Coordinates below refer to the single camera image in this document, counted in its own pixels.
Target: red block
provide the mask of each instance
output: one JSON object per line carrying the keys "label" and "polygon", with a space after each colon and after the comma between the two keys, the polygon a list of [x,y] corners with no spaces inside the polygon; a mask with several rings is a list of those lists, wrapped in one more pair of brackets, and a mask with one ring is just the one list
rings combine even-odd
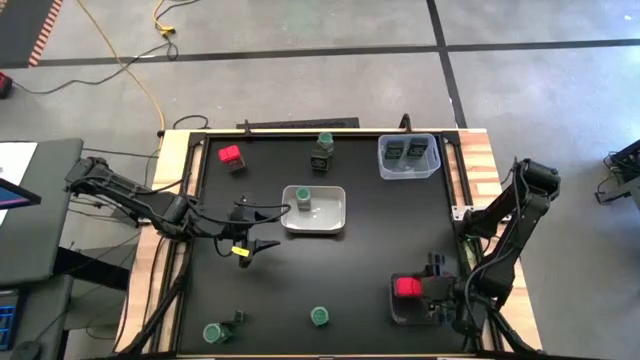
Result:
{"label": "red block", "polygon": [[394,284],[396,297],[421,297],[422,282],[414,277],[397,278]]}
{"label": "red block", "polygon": [[237,145],[231,145],[224,149],[218,150],[218,157],[223,163],[232,162],[240,159],[240,149]]}

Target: plastic bin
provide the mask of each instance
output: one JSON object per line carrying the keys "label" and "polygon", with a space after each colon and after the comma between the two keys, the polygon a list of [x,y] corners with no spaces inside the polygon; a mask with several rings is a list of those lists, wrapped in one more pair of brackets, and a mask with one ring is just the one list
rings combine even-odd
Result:
{"label": "plastic bin", "polygon": [[[407,158],[409,142],[413,138],[427,139],[427,151],[420,159]],[[386,160],[384,153],[387,142],[404,141],[404,152],[400,159]],[[440,154],[436,138],[431,134],[382,135],[378,139],[378,167],[380,176],[385,180],[425,179],[440,168]]]}

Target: gray floor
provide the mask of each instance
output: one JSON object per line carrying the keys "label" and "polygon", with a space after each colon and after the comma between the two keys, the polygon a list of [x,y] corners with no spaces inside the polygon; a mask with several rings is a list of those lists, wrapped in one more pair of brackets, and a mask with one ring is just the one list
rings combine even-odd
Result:
{"label": "gray floor", "polygon": [[[640,6],[634,1],[436,2],[448,44],[640,38]],[[152,2],[88,0],[87,5],[122,55],[161,43],[149,19]],[[202,1],[175,9],[164,22],[178,29],[182,54],[435,43],[422,0]],[[77,4],[64,2],[43,58],[108,56]],[[606,176],[602,157],[640,138],[639,59],[640,47],[451,53],[468,125],[489,130],[500,174],[506,175],[517,155],[555,166],[563,177],[560,197],[523,254],[543,346],[553,354],[635,359],[640,352],[640,214],[630,201],[599,206],[593,198]],[[70,78],[98,79],[114,69],[8,73],[29,88],[47,89]],[[364,127],[388,127],[404,112],[416,126],[455,126],[437,54],[132,69],[152,88],[169,126],[201,113],[216,128],[245,118],[345,116],[360,117]],[[124,75],[98,87],[76,86],[49,96],[18,91],[0,101],[0,140],[75,136],[90,147],[150,154],[158,126],[152,106]],[[142,181],[146,160],[105,157],[117,171]],[[68,221],[63,244],[73,241],[77,248],[113,246],[132,231],[76,215]],[[72,335],[68,359],[108,352],[109,341],[97,345],[83,335]]]}

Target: computer screen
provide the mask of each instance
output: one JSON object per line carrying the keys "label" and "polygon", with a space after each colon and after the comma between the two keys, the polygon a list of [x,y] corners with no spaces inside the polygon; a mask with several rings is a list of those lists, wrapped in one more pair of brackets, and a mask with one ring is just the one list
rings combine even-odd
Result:
{"label": "computer screen", "polygon": [[0,210],[40,204],[40,196],[0,179]]}

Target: black mat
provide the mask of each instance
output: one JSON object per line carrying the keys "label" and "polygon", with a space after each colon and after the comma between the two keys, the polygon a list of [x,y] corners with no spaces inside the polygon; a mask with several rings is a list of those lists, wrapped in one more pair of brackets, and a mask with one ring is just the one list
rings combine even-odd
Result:
{"label": "black mat", "polygon": [[53,0],[8,0],[0,12],[0,69],[27,67]]}
{"label": "black mat", "polygon": [[[357,129],[360,127],[360,119],[335,118],[319,120],[294,120],[275,121],[266,123],[250,123],[251,129]],[[236,124],[236,129],[246,128],[245,124]]]}
{"label": "black mat", "polygon": [[[456,249],[443,170],[430,178],[385,181],[378,173],[377,137],[336,137],[335,162],[314,174],[309,152],[315,138],[216,140],[207,155],[207,213],[222,217],[251,192],[257,203],[280,203],[287,185],[339,185],[347,193],[347,223],[337,237],[288,236],[280,223],[255,226],[250,238],[277,239],[249,269],[220,258],[199,239],[192,252],[191,282],[182,306],[181,354],[416,354],[459,352],[463,338],[450,327],[400,327],[389,312],[389,278],[419,271],[430,251],[447,256],[457,274]],[[217,150],[237,144],[248,171],[231,176]],[[229,249],[224,244],[223,251]],[[309,318],[325,306],[330,323]],[[244,310],[248,322],[222,345],[208,344],[208,323]]]}

